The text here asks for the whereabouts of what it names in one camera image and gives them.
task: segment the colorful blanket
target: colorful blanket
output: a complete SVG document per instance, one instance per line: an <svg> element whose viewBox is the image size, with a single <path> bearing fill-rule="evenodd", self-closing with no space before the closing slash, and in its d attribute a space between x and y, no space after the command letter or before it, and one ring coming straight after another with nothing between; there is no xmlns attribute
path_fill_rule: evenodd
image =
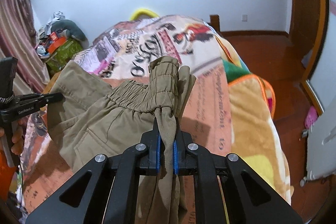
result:
<svg viewBox="0 0 336 224"><path fill-rule="evenodd" d="M197 76L182 130L212 153L240 155L290 204L289 168L272 122L273 89L249 72L231 44L202 20L166 16L120 22L74 60L115 86L129 78L146 83L149 62L162 55L177 58ZM22 155L28 212L72 175L44 127L44 113L30 117ZM189 214L184 223L195 223L192 178L185 177L185 190Z"/></svg>
<svg viewBox="0 0 336 224"><path fill-rule="evenodd" d="M192 133L194 141L211 152L227 155L231 150L228 85L216 33L203 21L166 16L155 20L121 22L100 35L90 49L80 52L74 60L84 70L117 86L130 78L148 82L149 62L162 55L175 57L197 76L180 121L182 130ZM55 77L48 87L51 88L54 82ZM30 117L22 156L28 212L72 175L64 160L57 155L43 126L47 124L43 118L45 114L41 111ZM194 183L189 178L184 183L188 197L187 223L194 214Z"/></svg>

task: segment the pink curtain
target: pink curtain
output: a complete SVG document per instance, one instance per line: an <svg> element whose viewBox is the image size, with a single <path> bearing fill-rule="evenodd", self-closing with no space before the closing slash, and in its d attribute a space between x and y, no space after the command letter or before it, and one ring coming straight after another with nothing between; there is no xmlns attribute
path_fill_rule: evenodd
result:
<svg viewBox="0 0 336 224"><path fill-rule="evenodd" d="M30 0L0 0L0 47L18 59L17 73L35 92L49 81L46 65L34 50L35 29Z"/></svg>

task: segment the printed figure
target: printed figure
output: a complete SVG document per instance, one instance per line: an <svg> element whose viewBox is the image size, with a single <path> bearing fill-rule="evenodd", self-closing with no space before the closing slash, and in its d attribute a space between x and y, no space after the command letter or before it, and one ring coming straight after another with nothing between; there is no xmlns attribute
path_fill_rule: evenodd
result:
<svg viewBox="0 0 336 224"><path fill-rule="evenodd" d="M102 62L105 60L107 55L109 54L108 50L104 47L104 45L97 44L96 46L96 55L99 60L99 62Z"/></svg>
<svg viewBox="0 0 336 224"><path fill-rule="evenodd" d="M206 25L199 23L190 24L185 28L183 32L174 35L173 39L174 42L176 42L177 44L181 44L184 40L184 46L183 46L184 52L182 54L191 54L193 53L193 42L195 41L205 42L213 37L212 33L207 33L208 31L211 30Z"/></svg>
<svg viewBox="0 0 336 224"><path fill-rule="evenodd" d="M161 26L159 26L159 27L157 28L157 30L161 30L161 29L163 29L163 28L166 28L166 29L169 30L169 31L176 31L176 28L175 28L174 25L171 24L171 23L165 23L165 24L162 24Z"/></svg>
<svg viewBox="0 0 336 224"><path fill-rule="evenodd" d="M107 67L105 67L101 72L98 73L100 78L109 78L112 75L115 63L110 62Z"/></svg>
<svg viewBox="0 0 336 224"><path fill-rule="evenodd" d="M113 28L118 29L119 31L136 29L140 22L141 20L121 21L114 25Z"/></svg>

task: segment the door frame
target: door frame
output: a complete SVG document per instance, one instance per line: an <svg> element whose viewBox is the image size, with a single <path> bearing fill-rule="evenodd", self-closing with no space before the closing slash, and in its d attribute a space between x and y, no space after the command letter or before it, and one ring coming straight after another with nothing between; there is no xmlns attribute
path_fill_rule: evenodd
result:
<svg viewBox="0 0 336 224"><path fill-rule="evenodd" d="M291 35L291 32L294 28L294 16L293 16L294 13L295 13L295 0L292 0L292 19L291 19L291 25L290 25L290 30L289 30L289 36ZM321 55L325 37L326 37L328 20L329 20L329 0L320 0L320 17L319 17L319 23L318 23L318 31L316 34L310 60L303 74L303 77L301 79L301 84L319 115L322 115L322 113L324 112L324 108L319 98L317 97L314 89L310 85L310 78L313 72L315 71L317 63L319 62L319 59L320 59L320 55Z"/></svg>

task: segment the wooden floor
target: wooden floor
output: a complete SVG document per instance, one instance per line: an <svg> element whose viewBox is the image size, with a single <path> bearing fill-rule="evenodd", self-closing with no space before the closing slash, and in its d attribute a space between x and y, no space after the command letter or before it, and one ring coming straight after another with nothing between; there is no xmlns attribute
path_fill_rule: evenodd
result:
<svg viewBox="0 0 336 224"><path fill-rule="evenodd" d="M304 68L296 57L290 40L283 36L259 35L226 37L234 46L249 70L267 80L276 95L274 124L290 169L294 186L292 207L304 223L321 208L329 194L329 181L309 182L303 188L305 175L306 140L300 139L305 117L310 108L300 80Z"/></svg>

